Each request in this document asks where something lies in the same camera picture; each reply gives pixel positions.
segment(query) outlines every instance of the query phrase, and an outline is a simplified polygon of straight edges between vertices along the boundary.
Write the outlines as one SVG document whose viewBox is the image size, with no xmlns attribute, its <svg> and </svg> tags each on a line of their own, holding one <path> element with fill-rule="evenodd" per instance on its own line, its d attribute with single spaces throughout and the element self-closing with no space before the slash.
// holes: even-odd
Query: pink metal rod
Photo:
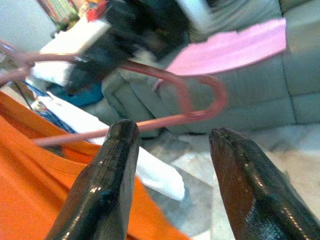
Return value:
<svg viewBox="0 0 320 240">
<path fill-rule="evenodd" d="M 43 53 L 21 53 L 7 42 L 0 40 L 0 51 L 3 51 L 8 56 L 12 57 L 21 67 L 6 73 L 0 74 L 0 87 L 9 81 L 18 81 L 26 77 L 30 68 L 34 66 L 35 62 L 42 61 L 81 61 L 81 57 L 77 54 L 43 54 Z M 225 85 L 213 76 L 203 75 L 199 76 L 198 81 L 202 84 L 209 85 L 215 92 L 215 101 L 206 110 L 193 111 L 191 98 L 187 90 L 184 77 L 175 75 L 171 72 L 158 69 L 156 67 L 147 66 L 141 63 L 127 61 L 125 65 L 120 66 L 122 69 L 133 71 L 136 73 L 145 74 L 155 78 L 163 79 L 171 82 L 176 87 L 178 102 L 183 114 L 166 116 L 147 121 L 138 122 L 137 125 L 140 131 L 150 131 L 156 128 L 176 126 L 180 124 L 187 124 L 197 122 L 205 119 L 210 119 L 219 114 L 227 105 L 227 94 Z M 34 139 L 34 143 L 39 146 L 52 146 L 62 143 L 81 141 L 86 139 L 104 137 L 108 129 L 103 129 L 94 132 L 64 134 L 59 136 L 51 136 Z"/>
<path fill-rule="evenodd" d="M 210 119 L 219 114 L 227 105 L 227 94 L 225 85 L 212 76 L 201 76 L 200 83 L 209 85 L 215 92 L 216 100 L 207 110 L 193 111 L 189 114 L 178 114 L 173 116 L 166 116 L 137 123 L 141 132 L 150 131 L 152 129 L 176 126 L 180 124 L 188 124 L 205 119 Z M 38 146 L 53 146 L 62 143 L 87 140 L 91 138 L 99 138 L 106 136 L 108 129 L 86 132 L 65 134 L 60 136 L 43 137 L 34 139 L 33 142 Z"/>
</svg>

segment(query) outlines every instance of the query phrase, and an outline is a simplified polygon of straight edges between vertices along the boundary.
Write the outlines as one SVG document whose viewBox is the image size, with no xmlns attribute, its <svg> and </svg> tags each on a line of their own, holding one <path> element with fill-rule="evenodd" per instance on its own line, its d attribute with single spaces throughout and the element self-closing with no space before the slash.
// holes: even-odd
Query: orange cloth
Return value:
<svg viewBox="0 0 320 240">
<path fill-rule="evenodd" d="M 84 141 L 63 144 L 63 158 L 30 140 L 61 134 L 65 132 L 0 92 L 0 239 L 43 239 L 77 175 L 99 150 Z M 137 178 L 127 239 L 188 239 L 169 224 Z"/>
</svg>

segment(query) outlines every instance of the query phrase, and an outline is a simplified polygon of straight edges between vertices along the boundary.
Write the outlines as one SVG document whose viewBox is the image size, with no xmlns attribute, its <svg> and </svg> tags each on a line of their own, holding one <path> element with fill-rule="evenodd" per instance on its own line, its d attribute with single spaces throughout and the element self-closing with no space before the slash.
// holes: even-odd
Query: white cloth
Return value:
<svg viewBox="0 0 320 240">
<path fill-rule="evenodd" d="M 88 22 L 81 18 L 70 30 L 55 34 L 40 53 L 46 54 L 79 54 L 91 46 L 109 28 L 107 22 L 94 20 Z M 31 69 L 31 75 L 48 82 L 65 86 L 69 68 L 72 63 L 66 61 L 37 62 Z"/>
<path fill-rule="evenodd" d="M 38 99 L 58 118 L 78 133 L 107 129 L 109 126 L 80 108 L 56 96 L 39 96 Z M 89 139 L 91 143 L 102 145 L 104 137 Z M 136 175 L 149 188 L 181 201 L 185 195 L 184 182 L 176 169 L 139 148 Z"/>
</svg>

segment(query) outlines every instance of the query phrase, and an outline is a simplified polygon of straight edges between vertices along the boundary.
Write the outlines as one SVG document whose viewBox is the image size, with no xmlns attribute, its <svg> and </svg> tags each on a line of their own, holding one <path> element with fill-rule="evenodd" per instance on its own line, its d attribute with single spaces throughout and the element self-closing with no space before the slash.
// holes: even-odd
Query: gray sofa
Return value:
<svg viewBox="0 0 320 240">
<path fill-rule="evenodd" d="M 200 42 L 218 32 L 242 30 L 280 17 L 287 21 L 287 50 L 215 74 L 228 91 L 224 112 L 206 121 L 169 127 L 170 131 L 200 134 L 215 127 L 254 130 L 320 122 L 320 0 L 217 0 L 211 27 L 206 32 L 191 29 L 188 39 Z M 160 62 L 154 62 L 147 52 L 134 60 L 165 68 L 181 48 Z M 85 110 L 107 124 L 122 118 L 139 122 L 179 113 L 174 88 L 162 84 L 152 92 L 155 82 L 152 77 L 118 69 L 102 84 L 104 99 Z M 214 98 L 210 88 L 191 78 L 187 84 L 195 108 L 206 108 Z M 158 133 L 154 130 L 142 136 Z"/>
</svg>

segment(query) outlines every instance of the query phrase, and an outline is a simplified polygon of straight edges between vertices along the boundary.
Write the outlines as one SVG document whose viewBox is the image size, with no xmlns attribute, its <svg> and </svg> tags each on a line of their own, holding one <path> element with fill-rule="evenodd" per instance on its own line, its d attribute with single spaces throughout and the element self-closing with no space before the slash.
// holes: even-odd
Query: tiled floor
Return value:
<svg viewBox="0 0 320 240">
<path fill-rule="evenodd" d="M 289 178 L 320 219 L 320 124 L 290 125 L 247 132 Z M 142 146 L 182 175 L 181 202 L 150 190 L 174 226 L 194 240 L 232 240 L 209 152 L 207 135 L 175 136 L 168 131 Z"/>
</svg>

